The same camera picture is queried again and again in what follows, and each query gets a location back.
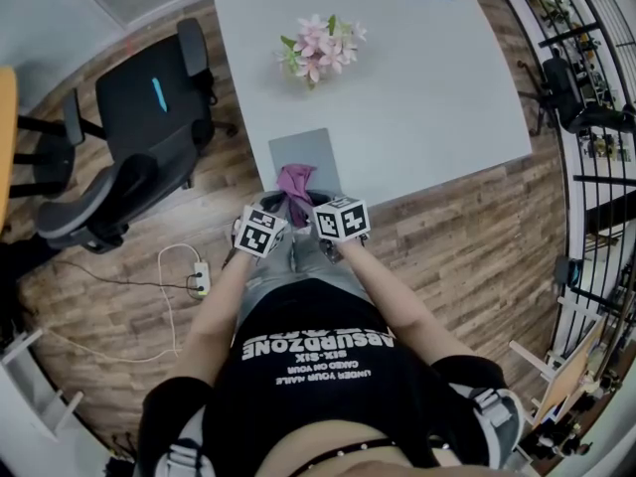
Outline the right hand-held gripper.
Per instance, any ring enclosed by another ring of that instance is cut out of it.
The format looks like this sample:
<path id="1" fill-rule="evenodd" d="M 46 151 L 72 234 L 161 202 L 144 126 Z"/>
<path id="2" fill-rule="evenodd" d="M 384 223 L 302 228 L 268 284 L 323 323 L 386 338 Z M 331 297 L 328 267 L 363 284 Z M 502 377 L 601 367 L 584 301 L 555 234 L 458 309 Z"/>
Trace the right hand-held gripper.
<path id="1" fill-rule="evenodd" d="M 347 196 L 335 198 L 334 193 L 327 191 L 308 191 L 306 199 L 314 207 L 313 224 L 320 249 L 332 263 L 342 260 L 338 243 L 350 240 L 364 243 L 368 239 L 371 224 L 365 201 Z"/>

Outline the black and blue device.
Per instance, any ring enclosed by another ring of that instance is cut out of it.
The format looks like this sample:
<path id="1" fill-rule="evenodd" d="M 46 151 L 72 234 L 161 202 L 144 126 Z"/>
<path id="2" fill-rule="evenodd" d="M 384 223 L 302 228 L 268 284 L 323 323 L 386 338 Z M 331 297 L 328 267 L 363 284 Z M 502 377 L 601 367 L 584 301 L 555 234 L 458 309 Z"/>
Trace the black and blue device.
<path id="1" fill-rule="evenodd" d="M 561 255 L 556 259 L 554 278 L 557 284 L 577 286 L 582 273 L 583 261 Z"/>

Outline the black chair with blue sticker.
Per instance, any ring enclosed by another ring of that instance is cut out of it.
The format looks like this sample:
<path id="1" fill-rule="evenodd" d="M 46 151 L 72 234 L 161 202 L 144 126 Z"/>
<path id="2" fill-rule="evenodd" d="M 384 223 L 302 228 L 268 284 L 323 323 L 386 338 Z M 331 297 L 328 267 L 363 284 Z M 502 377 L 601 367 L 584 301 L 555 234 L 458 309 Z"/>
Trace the black chair with blue sticker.
<path id="1" fill-rule="evenodd" d="M 76 200 L 44 203 L 36 230 L 52 248 L 79 245 L 102 254 L 122 246 L 133 220 L 176 190 L 191 188 L 216 131 L 234 136 L 238 128 L 212 118 L 218 99 L 195 18 L 101 76 L 95 95 L 113 162 Z"/>

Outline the black office chair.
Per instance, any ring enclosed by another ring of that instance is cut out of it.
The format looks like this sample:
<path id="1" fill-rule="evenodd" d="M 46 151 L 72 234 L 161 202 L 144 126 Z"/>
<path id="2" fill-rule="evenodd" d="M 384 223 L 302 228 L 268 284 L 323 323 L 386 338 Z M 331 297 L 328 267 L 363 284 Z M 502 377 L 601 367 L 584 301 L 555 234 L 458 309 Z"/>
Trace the black office chair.
<path id="1" fill-rule="evenodd" d="M 535 91 L 519 91 L 518 95 L 539 104 L 537 124 L 529 130 L 534 137 L 541 133 L 544 119 L 547 126 L 559 125 L 570 134 L 590 127 L 604 127 L 621 133 L 636 134 L 636 108 L 625 104 L 621 110 L 610 109 L 596 102 L 585 102 L 570 63 L 553 48 L 554 56 L 542 62 L 543 79 L 538 82 L 529 66 L 517 60 L 517 67 L 528 75 Z"/>

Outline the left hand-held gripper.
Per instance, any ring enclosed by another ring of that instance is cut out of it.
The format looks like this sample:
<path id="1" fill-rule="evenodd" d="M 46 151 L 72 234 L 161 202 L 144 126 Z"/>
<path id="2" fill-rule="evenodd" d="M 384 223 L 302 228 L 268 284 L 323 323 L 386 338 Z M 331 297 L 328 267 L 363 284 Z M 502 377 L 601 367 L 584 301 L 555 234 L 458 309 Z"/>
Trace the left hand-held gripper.
<path id="1" fill-rule="evenodd" d="M 268 257 L 288 231 L 291 204 L 288 196 L 279 202 L 279 192 L 271 191 L 262 193 L 257 203 L 246 205 L 233 224 L 233 248 Z"/>

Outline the person's black t-shirt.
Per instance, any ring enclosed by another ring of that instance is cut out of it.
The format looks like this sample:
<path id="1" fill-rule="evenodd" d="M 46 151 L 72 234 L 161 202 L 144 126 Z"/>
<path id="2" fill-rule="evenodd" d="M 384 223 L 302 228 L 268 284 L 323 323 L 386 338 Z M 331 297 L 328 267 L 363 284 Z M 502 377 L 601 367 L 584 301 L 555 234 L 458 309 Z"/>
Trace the person's black t-shirt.
<path id="1" fill-rule="evenodd" d="M 217 477 L 254 477 L 286 435 L 339 420 L 378 431 L 419 467 L 444 443 L 467 464 L 496 468 L 518 443 L 523 411 L 501 368 L 480 357 L 426 364 L 369 302 L 318 279 L 275 289 L 240 325 L 217 379 L 173 378 L 146 397 L 141 477 L 196 420 Z"/>

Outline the wooden board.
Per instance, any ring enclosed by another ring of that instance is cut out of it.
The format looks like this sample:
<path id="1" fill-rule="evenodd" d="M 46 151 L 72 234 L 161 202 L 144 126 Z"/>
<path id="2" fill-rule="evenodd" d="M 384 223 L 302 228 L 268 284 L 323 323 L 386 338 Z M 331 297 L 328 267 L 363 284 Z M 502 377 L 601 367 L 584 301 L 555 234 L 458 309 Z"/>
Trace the wooden board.
<path id="1" fill-rule="evenodd" d="M 540 401 L 534 401 L 534 413 L 526 413 L 526 420 L 532 429 L 551 419 L 557 423 L 583 394 L 584 386 L 590 384 L 586 378 L 592 351 L 601 345 L 601 332 L 605 318 L 592 315 L 593 323 L 585 337 L 572 353 L 557 367 L 551 367 L 516 341 L 509 342 L 509 348 L 536 368 L 547 388 Z"/>

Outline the black metal shelf rack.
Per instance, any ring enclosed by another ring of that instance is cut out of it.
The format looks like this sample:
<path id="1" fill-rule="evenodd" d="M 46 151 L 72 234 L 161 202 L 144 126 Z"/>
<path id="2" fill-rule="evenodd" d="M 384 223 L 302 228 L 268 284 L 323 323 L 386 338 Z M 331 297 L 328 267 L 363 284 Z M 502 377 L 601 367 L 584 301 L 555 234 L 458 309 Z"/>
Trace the black metal shelf rack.
<path id="1" fill-rule="evenodd" d="M 533 56 L 538 82 L 553 48 L 570 63 L 585 102 L 636 108 L 636 0 L 504 0 Z M 582 341 L 591 316 L 605 318 L 590 372 L 601 373 L 636 326 L 636 134 L 590 127 L 558 138 L 566 234 L 564 256 L 583 261 L 577 286 L 557 284 L 558 319 L 548 361 L 557 368 Z"/>

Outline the person's left forearm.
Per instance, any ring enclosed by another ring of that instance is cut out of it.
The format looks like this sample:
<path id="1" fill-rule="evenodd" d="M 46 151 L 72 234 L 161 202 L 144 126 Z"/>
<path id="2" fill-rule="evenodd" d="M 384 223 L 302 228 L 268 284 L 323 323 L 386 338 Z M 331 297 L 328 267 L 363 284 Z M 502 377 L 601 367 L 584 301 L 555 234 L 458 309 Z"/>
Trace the person's left forearm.
<path id="1" fill-rule="evenodd" d="M 228 357 L 243 291 L 253 258 L 237 251 L 195 316 L 172 377 L 190 377 L 212 386 Z"/>

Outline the purple cloth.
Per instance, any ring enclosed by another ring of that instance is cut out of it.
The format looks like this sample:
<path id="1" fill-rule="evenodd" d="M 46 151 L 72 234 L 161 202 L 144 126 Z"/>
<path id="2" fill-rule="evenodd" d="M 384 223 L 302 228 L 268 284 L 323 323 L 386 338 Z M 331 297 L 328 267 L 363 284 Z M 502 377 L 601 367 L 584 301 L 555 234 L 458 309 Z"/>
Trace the purple cloth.
<path id="1" fill-rule="evenodd" d="M 304 229 L 308 225 L 308 213 L 303 207 L 314 206 L 308 193 L 308 184 L 315 170 L 310 165 L 287 164 L 281 168 L 277 178 L 279 190 L 289 199 L 289 215 L 297 229 Z"/>

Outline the grey notebook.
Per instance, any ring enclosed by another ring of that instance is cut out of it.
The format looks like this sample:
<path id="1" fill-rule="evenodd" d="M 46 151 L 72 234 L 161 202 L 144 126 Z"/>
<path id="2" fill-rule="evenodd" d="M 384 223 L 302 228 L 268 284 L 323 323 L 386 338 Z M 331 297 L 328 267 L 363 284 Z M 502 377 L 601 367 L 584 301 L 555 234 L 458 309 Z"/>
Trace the grey notebook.
<path id="1" fill-rule="evenodd" d="M 309 179 L 310 189 L 337 194 L 342 192 L 336 160 L 326 128 L 303 131 L 270 140 L 269 149 L 274 179 L 278 178 L 283 166 L 291 164 L 312 166 L 315 170 Z"/>

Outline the person's right forearm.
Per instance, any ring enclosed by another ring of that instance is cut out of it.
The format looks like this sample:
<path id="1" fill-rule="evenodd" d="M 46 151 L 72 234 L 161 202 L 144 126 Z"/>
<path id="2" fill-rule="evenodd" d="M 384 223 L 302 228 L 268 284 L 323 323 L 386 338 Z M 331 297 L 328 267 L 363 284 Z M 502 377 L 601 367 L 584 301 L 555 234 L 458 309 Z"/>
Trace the person's right forearm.
<path id="1" fill-rule="evenodd" d="M 370 252 L 352 241 L 338 245 L 397 338 L 432 365 L 454 355 L 456 345 L 416 294 Z"/>

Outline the white power strip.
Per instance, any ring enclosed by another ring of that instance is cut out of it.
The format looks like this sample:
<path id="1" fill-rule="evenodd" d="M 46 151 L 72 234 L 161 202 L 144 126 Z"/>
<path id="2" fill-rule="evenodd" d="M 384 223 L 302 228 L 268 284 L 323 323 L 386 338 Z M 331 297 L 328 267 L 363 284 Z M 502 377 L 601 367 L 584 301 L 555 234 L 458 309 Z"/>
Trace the white power strip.
<path id="1" fill-rule="evenodd" d="M 199 297 L 207 296 L 211 289 L 210 269 L 206 261 L 197 261 L 194 263 L 195 293 Z"/>

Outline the orange round table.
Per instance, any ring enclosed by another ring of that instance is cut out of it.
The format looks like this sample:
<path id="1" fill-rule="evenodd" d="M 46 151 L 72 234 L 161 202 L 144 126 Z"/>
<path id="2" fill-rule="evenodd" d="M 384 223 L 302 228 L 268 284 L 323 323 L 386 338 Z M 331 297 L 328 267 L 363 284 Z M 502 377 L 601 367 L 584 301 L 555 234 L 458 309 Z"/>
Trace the orange round table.
<path id="1" fill-rule="evenodd" d="M 0 235 L 10 200 L 60 196 L 71 181 L 76 148 L 88 134 L 105 138 L 102 127 L 81 116 L 76 89 L 63 100 L 63 116 L 63 120 L 51 122 L 21 115 L 17 75 L 10 67 L 0 67 Z M 16 151 L 20 130 L 40 135 L 35 151 Z"/>

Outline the person's grey trousers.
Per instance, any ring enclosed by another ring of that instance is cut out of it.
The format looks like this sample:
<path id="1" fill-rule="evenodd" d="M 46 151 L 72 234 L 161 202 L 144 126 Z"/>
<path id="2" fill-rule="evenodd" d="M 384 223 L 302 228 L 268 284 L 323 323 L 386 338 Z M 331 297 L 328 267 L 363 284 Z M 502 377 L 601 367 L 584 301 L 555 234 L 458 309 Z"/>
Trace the person's grey trousers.
<path id="1" fill-rule="evenodd" d="M 318 279 L 365 301 L 366 290 L 351 267 L 333 263 L 321 250 L 314 234 L 285 230 L 281 243 L 266 258 L 260 258 L 245 286 L 237 327 L 267 294 L 305 279 Z"/>

